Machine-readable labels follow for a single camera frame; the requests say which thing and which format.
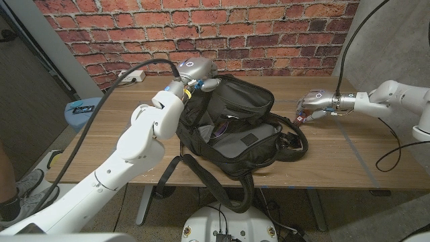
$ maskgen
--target open backpack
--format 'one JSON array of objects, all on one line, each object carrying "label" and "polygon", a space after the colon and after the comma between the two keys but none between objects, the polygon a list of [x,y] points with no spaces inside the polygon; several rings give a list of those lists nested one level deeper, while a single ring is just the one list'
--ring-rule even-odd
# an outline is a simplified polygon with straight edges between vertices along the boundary
[{"label": "open backpack", "polygon": [[[245,197],[242,202],[232,203],[218,180],[190,154],[172,160],[155,196],[165,196],[165,183],[183,161],[222,205],[242,213],[249,209],[254,196],[252,171],[275,161],[299,160],[308,150],[308,141],[289,119],[270,112],[275,102],[270,91],[232,75],[213,78],[221,79],[220,85],[211,92],[196,89],[192,93],[176,133],[193,154],[213,162],[231,179],[239,180]],[[283,133],[282,123],[296,134]]]}]

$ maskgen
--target power strip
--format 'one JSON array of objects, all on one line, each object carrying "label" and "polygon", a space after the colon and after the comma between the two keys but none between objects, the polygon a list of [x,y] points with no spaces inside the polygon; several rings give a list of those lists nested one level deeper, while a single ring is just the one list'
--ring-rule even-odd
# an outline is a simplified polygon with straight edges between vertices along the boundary
[{"label": "power strip", "polygon": [[[126,71],[121,71],[118,75],[119,77],[122,75],[122,73],[125,73]],[[145,79],[146,75],[144,71],[133,71],[130,73],[126,78],[122,80],[122,82],[131,82],[134,78],[136,78],[136,82],[142,82],[143,79]]]}]

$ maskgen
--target brick wall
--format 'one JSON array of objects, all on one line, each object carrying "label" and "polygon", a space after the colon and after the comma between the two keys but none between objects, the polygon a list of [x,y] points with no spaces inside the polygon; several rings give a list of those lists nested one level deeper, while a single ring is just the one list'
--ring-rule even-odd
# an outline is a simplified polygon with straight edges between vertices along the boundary
[{"label": "brick wall", "polygon": [[[34,0],[101,89],[150,58],[233,75],[330,75],[358,1]],[[167,65],[144,68],[170,75]]]}]

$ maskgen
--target blue stool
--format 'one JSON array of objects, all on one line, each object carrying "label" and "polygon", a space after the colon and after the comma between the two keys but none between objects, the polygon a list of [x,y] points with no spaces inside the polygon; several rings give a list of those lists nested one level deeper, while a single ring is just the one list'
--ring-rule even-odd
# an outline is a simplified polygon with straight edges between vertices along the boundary
[{"label": "blue stool", "polygon": [[67,123],[72,126],[76,132],[79,132],[88,122],[89,117],[91,117],[93,113],[87,112],[82,114],[73,114],[73,110],[77,107],[83,106],[97,106],[97,104],[100,102],[100,99],[101,97],[93,97],[68,103],[64,109],[64,116]]}]

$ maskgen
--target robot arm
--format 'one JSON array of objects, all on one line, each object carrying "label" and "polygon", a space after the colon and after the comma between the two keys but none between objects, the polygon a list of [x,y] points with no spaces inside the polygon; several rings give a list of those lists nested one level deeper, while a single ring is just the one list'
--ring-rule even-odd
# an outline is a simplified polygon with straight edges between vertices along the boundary
[{"label": "robot arm", "polygon": [[184,64],[189,68],[178,68],[181,81],[172,81],[164,91],[158,92],[152,99],[154,106],[140,105],[135,109],[131,127],[120,137],[116,151],[103,164],[53,205],[1,231],[0,236],[15,235],[30,224],[46,234],[79,232],[121,187],[155,167],[165,152],[157,138],[168,139],[175,135],[188,80],[205,82],[216,75],[216,65],[206,58],[191,58],[181,66]]},{"label": "robot arm", "polygon": [[381,118],[392,113],[391,105],[402,106],[421,115],[419,125],[413,127],[413,136],[418,140],[430,140],[430,89],[396,81],[384,82],[369,95],[358,92],[336,96],[331,91],[311,90],[298,102],[296,123],[308,122],[327,114],[343,115],[339,112],[348,114],[352,111]]}]

